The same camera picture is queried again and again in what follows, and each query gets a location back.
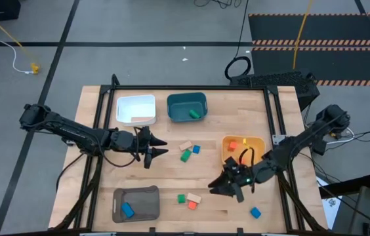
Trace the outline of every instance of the orange bowl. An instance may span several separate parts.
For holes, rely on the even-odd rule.
[[[246,145],[243,144],[243,139],[246,138]],[[234,151],[229,150],[230,142],[237,142],[237,147]],[[229,158],[233,157],[235,161],[239,162],[239,156],[242,154],[242,151],[247,149],[247,146],[253,148],[255,151],[255,160],[254,164],[262,161],[262,155],[265,152],[265,143],[262,138],[259,137],[244,137],[244,136],[225,136],[222,141],[222,162]],[[251,166],[251,156],[252,151],[248,150],[242,158],[242,163],[246,166]]]

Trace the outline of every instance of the white cable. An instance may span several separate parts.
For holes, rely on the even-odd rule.
[[[350,128],[347,128],[347,130],[351,133],[352,137],[351,139],[348,139],[348,140],[340,140],[340,141],[335,141],[335,142],[329,142],[327,143],[328,144],[340,144],[340,143],[344,143],[344,142],[349,142],[349,141],[352,141],[354,140],[355,136],[354,136],[354,132],[350,129]]]
[[[33,73],[33,71],[22,71],[22,70],[19,70],[16,68],[16,66],[14,65],[16,63],[16,58],[17,58],[17,53],[16,53],[16,49],[14,49],[14,47],[12,47],[11,45],[9,45],[8,43],[5,43],[3,41],[0,40],[0,43],[10,47],[12,50],[13,50],[13,53],[14,53],[14,58],[13,58],[13,69],[15,69],[16,71],[18,72],[21,72],[21,73],[25,73],[25,74],[30,74],[30,73]]]

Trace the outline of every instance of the yellow cable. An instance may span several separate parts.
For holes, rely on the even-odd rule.
[[[298,42],[300,40],[300,36],[302,35],[304,23],[306,21],[306,18],[309,15],[310,7],[312,6],[312,3],[313,3],[313,0],[309,0],[308,10],[306,10],[306,12],[304,13],[302,25],[300,26],[300,29],[298,31],[297,40],[296,40],[296,47],[295,47],[295,54],[293,55],[293,69],[296,68],[296,58],[297,58]]]
[[[3,31],[5,34],[7,34],[8,37],[10,37],[19,47],[25,52],[26,56],[30,57],[34,63],[31,64],[33,73],[36,74],[39,71],[39,64],[37,63],[37,60],[35,59],[35,56],[32,55],[28,50],[26,50],[13,36],[11,36],[3,27],[0,26],[0,30]]]

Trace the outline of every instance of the green block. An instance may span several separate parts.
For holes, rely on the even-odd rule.
[[[186,197],[185,194],[178,194],[178,203],[185,203]]]
[[[191,151],[190,150],[185,150],[184,153],[182,154],[182,156],[180,157],[180,160],[183,161],[183,162],[186,162],[190,156],[191,156]]]
[[[194,110],[190,110],[190,116],[194,119],[199,119],[201,116]]]

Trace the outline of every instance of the gray floor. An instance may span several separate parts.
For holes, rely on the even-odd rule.
[[[19,20],[3,22],[21,41],[58,41],[73,0],[25,0]],[[362,1],[370,11],[370,0]],[[251,0],[248,13],[303,13],[308,0]],[[192,0],[81,0],[68,41],[237,41],[244,10],[220,9]],[[355,13],[354,0],[315,0],[314,13]],[[0,32],[0,39],[7,40]],[[244,41],[250,41],[246,24]],[[11,68],[12,51],[0,47],[0,204],[26,133],[18,127],[25,103],[35,103],[56,48],[30,48],[43,69],[24,75]],[[242,48],[240,55],[250,48]],[[65,48],[46,104],[74,118],[83,85],[109,83],[116,73],[124,85],[226,85],[225,65],[235,47]],[[29,68],[18,54],[16,66]],[[243,65],[233,68],[235,73]],[[320,87],[308,120],[328,104],[339,104],[352,116],[354,132],[370,130],[370,87]],[[36,134],[1,233],[44,230],[54,201],[54,185],[66,147],[55,137]],[[329,174],[347,180],[370,174],[370,142],[352,142],[315,157]]]

